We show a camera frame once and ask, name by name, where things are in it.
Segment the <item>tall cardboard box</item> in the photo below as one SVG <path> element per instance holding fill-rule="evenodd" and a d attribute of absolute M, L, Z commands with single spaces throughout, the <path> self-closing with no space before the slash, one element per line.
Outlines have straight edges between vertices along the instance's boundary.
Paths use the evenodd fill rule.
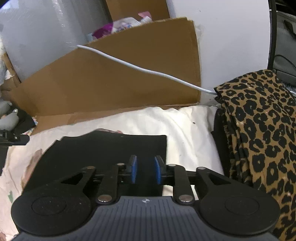
<path fill-rule="evenodd" d="M 148 11 L 153 20 L 170 17 L 165 0 L 109 0 L 106 4 L 113 21 L 127 17 L 139 19 L 138 13 L 144 11 Z"/>

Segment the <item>brown cardboard sheet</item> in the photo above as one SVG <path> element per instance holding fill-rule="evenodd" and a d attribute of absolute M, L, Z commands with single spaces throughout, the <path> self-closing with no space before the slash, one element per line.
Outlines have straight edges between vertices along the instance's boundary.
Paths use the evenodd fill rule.
<path fill-rule="evenodd" d="M 193 21 L 155 21 L 87 45 L 45 66 L 3 92 L 37 119 L 39 133 L 148 106 L 181 108 L 200 92 L 169 80 L 201 84 Z"/>

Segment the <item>leopard print cushion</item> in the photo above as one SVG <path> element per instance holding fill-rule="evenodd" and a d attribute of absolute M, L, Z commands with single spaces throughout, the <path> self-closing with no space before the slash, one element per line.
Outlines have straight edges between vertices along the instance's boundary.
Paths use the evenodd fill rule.
<path fill-rule="evenodd" d="M 215 92 L 230 154 L 226 176 L 271 195 L 280 206 L 274 235 L 295 240 L 295 98 L 268 69 Z"/>

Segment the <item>grey neck pillow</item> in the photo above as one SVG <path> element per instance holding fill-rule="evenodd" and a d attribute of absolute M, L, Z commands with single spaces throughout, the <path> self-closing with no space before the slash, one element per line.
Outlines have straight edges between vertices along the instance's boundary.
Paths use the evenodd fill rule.
<path fill-rule="evenodd" d="M 10 101 L 1 100 L 1 131 L 12 131 L 19 122 L 18 109 Z"/>

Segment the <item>black shorts with bear print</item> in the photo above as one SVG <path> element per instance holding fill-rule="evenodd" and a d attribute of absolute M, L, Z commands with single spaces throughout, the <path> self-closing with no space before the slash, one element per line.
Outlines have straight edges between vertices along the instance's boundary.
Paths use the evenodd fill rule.
<path fill-rule="evenodd" d="M 24 192 L 94 166 L 104 174 L 117 163 L 128 163 L 137 157 L 137 178 L 134 185 L 122 185 L 119 194 L 128 196 L 161 196 L 162 186 L 156 183 L 155 156 L 167 155 L 167 137 L 124 135 L 93 131 L 79 137 L 62 137 L 46 150 L 38 161 Z"/>

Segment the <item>purple snack bag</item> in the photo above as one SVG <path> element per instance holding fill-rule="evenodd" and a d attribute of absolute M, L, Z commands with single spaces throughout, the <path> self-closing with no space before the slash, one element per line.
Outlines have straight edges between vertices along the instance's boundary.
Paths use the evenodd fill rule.
<path fill-rule="evenodd" d="M 129 28 L 138 27 L 143 24 L 152 22 L 152 16 L 148 11 L 138 13 L 138 15 L 141 17 L 139 21 L 133 17 L 122 18 L 112 23 L 108 23 L 103 27 L 95 30 L 94 32 L 89 33 L 87 35 L 88 42 L 94 41 L 113 33 L 121 32 Z"/>

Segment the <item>black garment pile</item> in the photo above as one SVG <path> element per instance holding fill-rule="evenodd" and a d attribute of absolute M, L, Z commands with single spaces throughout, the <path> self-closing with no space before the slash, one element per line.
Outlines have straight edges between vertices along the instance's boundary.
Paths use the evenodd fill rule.
<path fill-rule="evenodd" d="M 27 114 L 24 110 L 15 108 L 11 112 L 16 113 L 16 115 L 18 116 L 18 123 L 12 130 L 14 134 L 17 134 L 17 135 L 24 134 L 27 131 L 36 127 L 36 124 L 33 118 L 29 114 Z"/>

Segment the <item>cream bear print blanket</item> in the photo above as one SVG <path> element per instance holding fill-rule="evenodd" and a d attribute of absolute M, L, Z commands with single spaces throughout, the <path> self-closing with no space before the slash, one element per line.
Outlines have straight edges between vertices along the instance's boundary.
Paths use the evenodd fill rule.
<path fill-rule="evenodd" d="M 20 196 L 27 183 L 27 175 L 45 151 L 62 137 L 76 137 L 94 130 L 124 135 L 165 135 L 169 164 L 194 171 L 198 166 L 223 173 L 211 132 L 214 130 L 216 106 L 189 106 L 179 110 L 159 107 L 59 126 L 30 137 L 25 146 L 10 147 L 1 174 L 1 240 L 12 240 L 18 234 L 11 218 L 13 201 Z"/>

